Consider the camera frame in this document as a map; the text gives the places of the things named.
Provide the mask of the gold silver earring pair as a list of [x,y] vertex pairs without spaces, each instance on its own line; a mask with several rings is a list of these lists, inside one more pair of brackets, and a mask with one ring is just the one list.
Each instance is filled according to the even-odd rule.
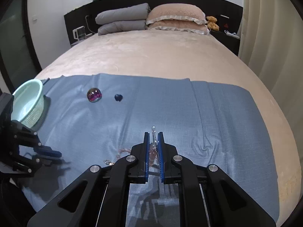
[[113,166],[115,163],[109,160],[104,160],[104,163],[108,166]]

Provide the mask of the mint green mesh basket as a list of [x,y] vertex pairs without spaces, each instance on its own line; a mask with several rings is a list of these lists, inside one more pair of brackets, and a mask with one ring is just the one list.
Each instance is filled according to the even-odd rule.
[[44,110],[42,81],[39,79],[26,81],[14,91],[13,96],[11,119],[32,128]]

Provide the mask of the dark blue small bead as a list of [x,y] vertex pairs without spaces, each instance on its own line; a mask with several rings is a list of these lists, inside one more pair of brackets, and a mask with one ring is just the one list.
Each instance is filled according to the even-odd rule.
[[115,98],[116,101],[121,101],[123,99],[123,96],[121,94],[116,94],[114,96],[114,98]]

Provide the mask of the iridescent purple glass ornament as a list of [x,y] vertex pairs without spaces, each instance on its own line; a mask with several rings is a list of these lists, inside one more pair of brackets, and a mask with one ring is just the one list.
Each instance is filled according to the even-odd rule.
[[98,88],[91,88],[87,92],[87,99],[91,103],[95,103],[102,98],[102,93]]

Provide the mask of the beige bed cover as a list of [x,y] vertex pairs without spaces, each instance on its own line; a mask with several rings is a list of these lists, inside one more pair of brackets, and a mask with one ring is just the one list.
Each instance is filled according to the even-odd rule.
[[277,225],[291,215],[300,198],[301,165],[290,125],[263,82],[213,36],[165,30],[94,35],[63,53],[37,77],[98,73],[202,80],[249,91],[272,142],[280,203]]

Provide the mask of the beige ruffled pillow lower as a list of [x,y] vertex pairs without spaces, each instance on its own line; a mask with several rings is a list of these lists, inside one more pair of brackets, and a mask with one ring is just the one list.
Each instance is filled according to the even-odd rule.
[[209,30],[205,24],[199,25],[190,21],[163,20],[150,24],[149,29],[186,31],[196,34],[208,35]]

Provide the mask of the beige ruffled pillow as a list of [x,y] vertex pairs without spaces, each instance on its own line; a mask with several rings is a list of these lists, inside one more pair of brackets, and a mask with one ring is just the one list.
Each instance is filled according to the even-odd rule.
[[171,3],[156,6],[148,14],[146,24],[150,25],[164,20],[195,22],[197,25],[206,24],[204,12],[191,4]]
[[163,20],[150,24],[149,29],[186,31],[196,34],[208,35],[209,30],[205,24],[199,25],[190,21]]

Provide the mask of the grey folded pillow lower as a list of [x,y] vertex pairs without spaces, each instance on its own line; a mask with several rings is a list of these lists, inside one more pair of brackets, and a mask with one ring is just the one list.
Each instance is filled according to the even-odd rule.
[[106,35],[117,32],[146,30],[145,20],[117,21],[102,25],[98,29],[98,35]]

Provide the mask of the grey folded pillow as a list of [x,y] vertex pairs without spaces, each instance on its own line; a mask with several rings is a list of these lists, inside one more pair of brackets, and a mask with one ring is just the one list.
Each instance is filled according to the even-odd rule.
[[131,7],[103,11],[95,17],[95,22],[98,25],[105,25],[118,21],[145,20],[149,12],[148,3],[143,3]]
[[98,29],[98,35],[106,35],[117,32],[146,30],[145,20],[117,21],[102,25]]

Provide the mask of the brown teddy bear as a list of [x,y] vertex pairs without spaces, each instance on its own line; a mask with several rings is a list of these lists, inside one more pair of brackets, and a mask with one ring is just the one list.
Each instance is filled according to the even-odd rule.
[[217,19],[213,16],[206,17],[208,30],[219,31],[219,26],[216,24]]

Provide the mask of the white bedside appliance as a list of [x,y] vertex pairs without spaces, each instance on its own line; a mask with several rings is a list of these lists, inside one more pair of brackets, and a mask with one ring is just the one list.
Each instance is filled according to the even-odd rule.
[[83,40],[86,37],[86,31],[84,26],[80,26],[72,30],[73,38],[75,40]]

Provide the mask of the grey folded pillow upper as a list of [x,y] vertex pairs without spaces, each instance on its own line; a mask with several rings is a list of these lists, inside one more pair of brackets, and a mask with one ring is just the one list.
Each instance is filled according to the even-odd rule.
[[105,25],[118,21],[145,20],[149,12],[148,3],[143,3],[131,7],[103,11],[95,17],[95,22],[98,25]]

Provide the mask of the beige ruffled pillow upper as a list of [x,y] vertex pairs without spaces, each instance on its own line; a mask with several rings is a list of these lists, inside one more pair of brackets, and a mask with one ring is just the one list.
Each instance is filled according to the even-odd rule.
[[204,12],[191,4],[171,3],[156,6],[148,14],[146,24],[150,25],[164,20],[195,22],[197,25],[206,24]]

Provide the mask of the black headboard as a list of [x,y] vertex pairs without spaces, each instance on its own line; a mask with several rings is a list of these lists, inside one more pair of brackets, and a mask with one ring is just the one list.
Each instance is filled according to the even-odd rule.
[[225,31],[231,33],[238,31],[243,8],[226,0],[94,0],[64,15],[70,44],[73,45],[76,42],[72,30],[78,27],[84,26],[87,34],[97,32],[99,26],[95,23],[95,17],[100,12],[142,3],[148,3],[151,9],[169,3],[184,3],[199,7],[206,16],[213,16],[217,19],[220,31],[212,31],[211,35],[235,55],[238,55],[240,40],[228,36]]

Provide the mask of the cream curtain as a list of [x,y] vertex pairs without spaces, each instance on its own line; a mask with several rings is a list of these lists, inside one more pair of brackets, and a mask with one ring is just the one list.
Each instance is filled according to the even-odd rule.
[[302,19],[290,0],[243,0],[238,56],[285,116],[302,116]]

